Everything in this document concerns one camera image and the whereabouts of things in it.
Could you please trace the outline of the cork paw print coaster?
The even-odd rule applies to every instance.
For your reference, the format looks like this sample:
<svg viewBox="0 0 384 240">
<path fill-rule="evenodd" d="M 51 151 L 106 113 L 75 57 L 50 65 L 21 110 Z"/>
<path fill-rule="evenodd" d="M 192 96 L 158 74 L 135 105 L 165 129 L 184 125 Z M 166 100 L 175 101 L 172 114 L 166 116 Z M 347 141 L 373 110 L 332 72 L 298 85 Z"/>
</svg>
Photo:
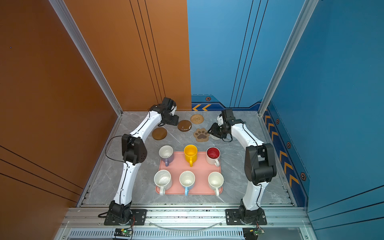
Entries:
<svg viewBox="0 0 384 240">
<path fill-rule="evenodd" d="M 197 129 L 194 133 L 193 136 L 195 137 L 196 141 L 201 143 L 201 142 L 207 142 L 210 138 L 210 134 L 205 128 L 202 129 Z"/>
</svg>

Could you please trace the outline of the matte brown wooden coaster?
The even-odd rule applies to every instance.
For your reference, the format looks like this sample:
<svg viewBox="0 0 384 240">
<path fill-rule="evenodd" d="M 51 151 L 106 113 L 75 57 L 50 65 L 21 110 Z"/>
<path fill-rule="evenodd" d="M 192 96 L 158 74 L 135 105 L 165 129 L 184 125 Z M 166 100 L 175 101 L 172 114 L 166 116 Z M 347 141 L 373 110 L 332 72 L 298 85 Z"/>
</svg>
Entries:
<svg viewBox="0 0 384 240">
<path fill-rule="evenodd" d="M 156 128 L 152 132 L 152 137 L 154 140 L 160 141 L 163 140 L 167 136 L 168 132 L 165 128 Z"/>
</svg>

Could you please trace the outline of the glossy dark wooden coaster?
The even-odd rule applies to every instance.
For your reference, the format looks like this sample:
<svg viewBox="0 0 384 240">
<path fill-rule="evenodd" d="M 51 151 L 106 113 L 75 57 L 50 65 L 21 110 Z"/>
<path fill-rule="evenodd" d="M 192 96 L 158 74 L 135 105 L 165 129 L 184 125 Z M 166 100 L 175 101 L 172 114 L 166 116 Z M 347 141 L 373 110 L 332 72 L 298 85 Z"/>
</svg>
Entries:
<svg viewBox="0 0 384 240">
<path fill-rule="evenodd" d="M 188 120 L 182 120 L 178 123 L 178 129 L 181 132 L 188 132 L 192 128 L 192 123 Z"/>
</svg>

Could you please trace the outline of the woven rattan round coaster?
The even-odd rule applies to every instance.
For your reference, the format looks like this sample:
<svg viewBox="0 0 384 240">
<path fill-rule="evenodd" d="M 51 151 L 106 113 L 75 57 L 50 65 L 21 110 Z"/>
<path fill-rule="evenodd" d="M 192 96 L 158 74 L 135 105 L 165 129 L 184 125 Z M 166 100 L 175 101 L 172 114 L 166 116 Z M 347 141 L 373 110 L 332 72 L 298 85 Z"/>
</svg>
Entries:
<svg viewBox="0 0 384 240">
<path fill-rule="evenodd" d="M 205 120 L 204 117 L 200 114 L 194 114 L 190 118 L 190 121 L 195 125 L 202 124 L 204 120 Z"/>
</svg>

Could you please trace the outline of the white rainbow stitched coaster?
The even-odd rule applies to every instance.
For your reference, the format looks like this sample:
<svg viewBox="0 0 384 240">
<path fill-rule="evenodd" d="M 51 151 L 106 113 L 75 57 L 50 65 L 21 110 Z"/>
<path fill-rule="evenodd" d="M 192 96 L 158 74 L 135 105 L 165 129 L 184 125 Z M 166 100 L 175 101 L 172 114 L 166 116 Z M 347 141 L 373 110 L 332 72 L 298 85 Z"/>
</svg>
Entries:
<svg viewBox="0 0 384 240">
<path fill-rule="evenodd" d="M 220 140 L 220 138 L 215 137 L 214 135 L 210 135 L 210 137 L 211 137 L 213 140 Z"/>
</svg>

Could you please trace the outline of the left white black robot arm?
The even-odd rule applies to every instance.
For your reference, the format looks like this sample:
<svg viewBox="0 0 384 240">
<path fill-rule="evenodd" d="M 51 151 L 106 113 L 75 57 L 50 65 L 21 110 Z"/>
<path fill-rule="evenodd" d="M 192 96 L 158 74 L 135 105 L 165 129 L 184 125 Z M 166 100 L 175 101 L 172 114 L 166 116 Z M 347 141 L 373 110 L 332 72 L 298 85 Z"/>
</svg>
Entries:
<svg viewBox="0 0 384 240">
<path fill-rule="evenodd" d="M 123 172 L 119 188 L 106 212 L 104 225 L 127 225 L 132 223 L 131 204 L 134 183 L 141 164 L 145 161 L 148 151 L 145 141 L 156 126 L 177 126 L 179 117 L 175 114 L 177 104 L 170 98 L 153 105 L 146 118 L 130 134 L 121 136 Z"/>
</svg>

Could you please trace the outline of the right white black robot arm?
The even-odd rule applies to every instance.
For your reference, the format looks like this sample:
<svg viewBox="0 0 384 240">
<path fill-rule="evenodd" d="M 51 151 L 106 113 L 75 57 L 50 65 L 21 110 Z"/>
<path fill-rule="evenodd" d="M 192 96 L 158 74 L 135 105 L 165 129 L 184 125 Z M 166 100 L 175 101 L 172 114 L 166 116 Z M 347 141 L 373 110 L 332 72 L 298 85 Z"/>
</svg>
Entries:
<svg viewBox="0 0 384 240">
<path fill-rule="evenodd" d="M 230 135 L 231 139 L 237 139 L 244 147 L 244 171 L 248 185 L 239 206 L 239 217 L 245 225 L 266 225 L 267 219 L 261 207 L 261 199 L 266 187 L 277 175 L 274 146 L 253 135 L 246 122 L 236 119 L 231 109 L 222 111 L 208 133 L 223 141 Z"/>
</svg>

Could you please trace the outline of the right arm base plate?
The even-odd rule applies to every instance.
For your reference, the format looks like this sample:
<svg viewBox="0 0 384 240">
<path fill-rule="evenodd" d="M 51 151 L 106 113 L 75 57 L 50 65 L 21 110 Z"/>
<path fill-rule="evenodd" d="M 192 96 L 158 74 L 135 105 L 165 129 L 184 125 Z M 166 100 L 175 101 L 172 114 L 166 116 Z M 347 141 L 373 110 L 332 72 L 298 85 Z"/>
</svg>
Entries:
<svg viewBox="0 0 384 240">
<path fill-rule="evenodd" d="M 243 209 L 226 209 L 226 223 L 227 225 L 258 225 L 266 226 L 267 217 L 265 211 L 259 208 L 254 211 Z"/>
</svg>

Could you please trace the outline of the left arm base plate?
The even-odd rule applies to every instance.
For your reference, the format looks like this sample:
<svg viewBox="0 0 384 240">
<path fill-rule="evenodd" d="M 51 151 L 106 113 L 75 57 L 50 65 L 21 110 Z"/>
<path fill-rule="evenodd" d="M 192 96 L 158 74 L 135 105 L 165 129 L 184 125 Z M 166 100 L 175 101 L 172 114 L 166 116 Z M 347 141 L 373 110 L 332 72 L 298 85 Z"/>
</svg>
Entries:
<svg viewBox="0 0 384 240">
<path fill-rule="evenodd" d="M 122 213 L 114 213 L 109 210 L 104 221 L 105 226 L 143 226 L 147 217 L 146 209 L 130 209 Z"/>
</svg>

